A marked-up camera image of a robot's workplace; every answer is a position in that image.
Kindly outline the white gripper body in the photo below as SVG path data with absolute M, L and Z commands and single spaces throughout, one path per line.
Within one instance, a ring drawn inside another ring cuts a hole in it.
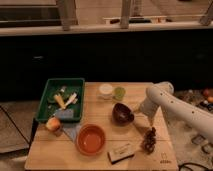
M 158 108 L 158 104 L 154 103 L 148 97 L 146 97 L 140 104 L 138 104 L 133 109 L 133 112 L 144 114 L 147 117 L 149 123 L 153 124 Z

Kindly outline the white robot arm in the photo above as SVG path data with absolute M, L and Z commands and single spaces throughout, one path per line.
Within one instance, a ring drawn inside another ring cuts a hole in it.
M 213 143 L 213 114 L 176 98 L 173 93 L 174 87 L 170 82 L 151 84 L 146 88 L 146 97 L 138 110 L 153 118 L 159 107 L 164 108 Z

